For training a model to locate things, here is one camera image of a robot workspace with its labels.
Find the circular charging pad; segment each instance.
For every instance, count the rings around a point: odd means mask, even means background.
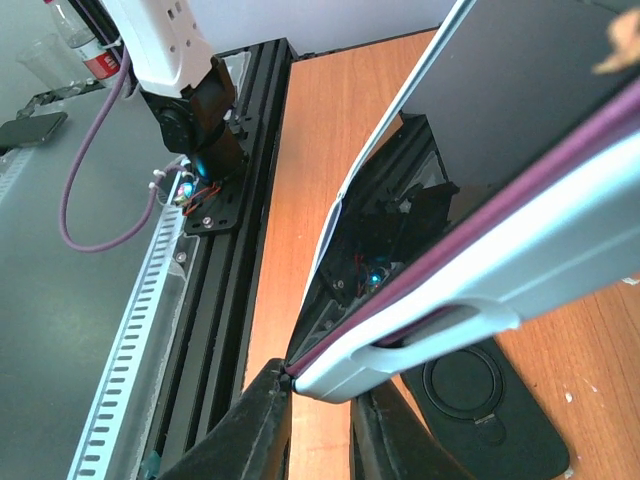
[[[477,347],[469,347],[425,365],[422,381],[431,402],[460,420],[491,414],[502,397],[502,375],[496,362]]]

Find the smartphone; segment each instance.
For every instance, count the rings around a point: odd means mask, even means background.
[[[65,112],[11,120],[0,127],[0,148],[35,147],[46,142],[64,123]]]

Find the black bracket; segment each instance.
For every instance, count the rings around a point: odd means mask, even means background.
[[[237,118],[229,122],[229,128],[242,150],[247,153],[246,163],[242,169],[222,182],[218,195],[203,202],[189,215],[185,223],[185,233],[188,235],[227,232],[238,227],[238,222],[243,218],[247,195],[251,190],[252,162],[257,159],[260,118]]]

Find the wireless charger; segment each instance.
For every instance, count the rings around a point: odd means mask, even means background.
[[[493,339],[402,379],[433,436],[478,480],[546,480],[569,467],[560,434]]]

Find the orange wooden desk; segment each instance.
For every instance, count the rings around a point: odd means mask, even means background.
[[[293,65],[245,385],[284,356],[329,206],[433,34]],[[569,445],[573,479],[640,478],[640,286],[619,283],[499,340]],[[348,479],[348,447],[348,403],[294,397],[289,478]]]

